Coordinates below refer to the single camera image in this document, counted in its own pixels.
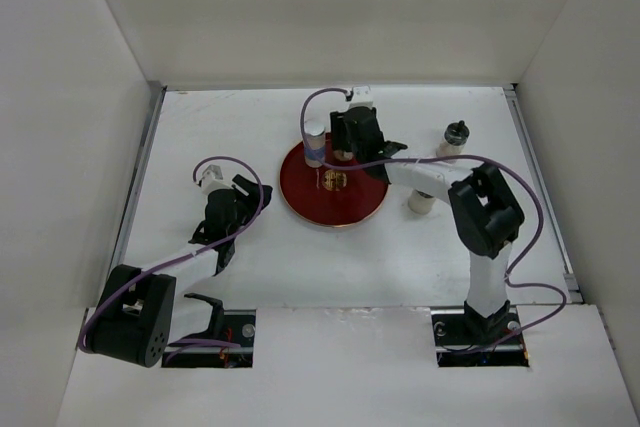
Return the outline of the blue label spice jar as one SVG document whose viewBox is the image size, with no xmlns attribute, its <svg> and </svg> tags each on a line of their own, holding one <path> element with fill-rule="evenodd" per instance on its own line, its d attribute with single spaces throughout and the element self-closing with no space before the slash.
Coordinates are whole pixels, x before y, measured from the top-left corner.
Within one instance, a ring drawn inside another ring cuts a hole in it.
<svg viewBox="0 0 640 427">
<path fill-rule="evenodd" d="M 323 123 L 316 120 L 304 122 L 304 158 L 307 166 L 319 168 L 326 157 L 326 130 Z"/>
</svg>

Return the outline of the brown condiment bottle black cap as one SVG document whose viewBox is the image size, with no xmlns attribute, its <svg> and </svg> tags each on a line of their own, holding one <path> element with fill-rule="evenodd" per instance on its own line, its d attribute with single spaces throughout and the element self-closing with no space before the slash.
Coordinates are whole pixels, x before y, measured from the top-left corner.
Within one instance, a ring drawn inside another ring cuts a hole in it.
<svg viewBox="0 0 640 427">
<path fill-rule="evenodd" d="M 339 162 L 349 162 L 353 159 L 353 153 L 346 151 L 346 150 L 342 150 L 342 149 L 334 149 L 333 150 L 333 155 L 336 161 Z"/>
</svg>

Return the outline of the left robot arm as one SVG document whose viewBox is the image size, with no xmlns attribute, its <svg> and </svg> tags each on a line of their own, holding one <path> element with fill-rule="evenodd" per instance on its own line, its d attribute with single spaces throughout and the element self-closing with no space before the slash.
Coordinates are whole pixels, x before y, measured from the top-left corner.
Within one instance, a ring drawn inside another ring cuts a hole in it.
<svg viewBox="0 0 640 427">
<path fill-rule="evenodd" d="M 210 175 L 199 186 L 206 195 L 204 218 L 186 247 L 157 266 L 112 269 L 82 328 L 83 352 L 149 368 L 171 366 L 193 348 L 214 349 L 228 359 L 249 347 L 226 323 L 222 301 L 195 287 L 229 266 L 236 237 L 269 205 L 273 189 L 241 175 L 230 183 Z"/>
</svg>

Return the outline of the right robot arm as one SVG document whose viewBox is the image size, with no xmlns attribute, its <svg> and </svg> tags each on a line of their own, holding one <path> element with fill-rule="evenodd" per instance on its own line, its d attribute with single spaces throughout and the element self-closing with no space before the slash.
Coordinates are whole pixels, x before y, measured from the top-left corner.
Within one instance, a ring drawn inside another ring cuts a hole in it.
<svg viewBox="0 0 640 427">
<path fill-rule="evenodd" d="M 331 144 L 350 152 L 371 178 L 409 187 L 451 208 L 459 239 L 470 256 L 464 331 L 483 343 L 507 324 L 510 307 L 505 275 L 525 215 L 498 167 L 487 162 L 467 169 L 443 161 L 394 159 L 406 146 L 388 141 L 376 110 L 364 106 L 330 114 Z"/>
</svg>

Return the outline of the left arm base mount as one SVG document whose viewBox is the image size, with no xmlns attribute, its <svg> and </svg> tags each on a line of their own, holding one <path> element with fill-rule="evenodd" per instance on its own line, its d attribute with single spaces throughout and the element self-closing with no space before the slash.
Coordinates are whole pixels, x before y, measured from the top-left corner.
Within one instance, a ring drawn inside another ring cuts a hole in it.
<svg viewBox="0 0 640 427">
<path fill-rule="evenodd" d="M 163 368 L 242 369 L 253 366 L 257 312 L 229 310 L 221 300 L 188 293 L 179 299 Z"/>
</svg>

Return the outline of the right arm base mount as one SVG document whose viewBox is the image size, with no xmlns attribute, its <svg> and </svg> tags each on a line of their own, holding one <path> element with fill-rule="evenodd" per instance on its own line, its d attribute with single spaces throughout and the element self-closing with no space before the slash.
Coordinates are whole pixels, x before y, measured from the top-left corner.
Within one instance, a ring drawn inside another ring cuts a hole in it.
<svg viewBox="0 0 640 427">
<path fill-rule="evenodd" d="M 436 361 L 441 368 L 522 367 L 529 356 L 515 307 L 488 332 L 473 327 L 462 308 L 431 311 Z"/>
</svg>

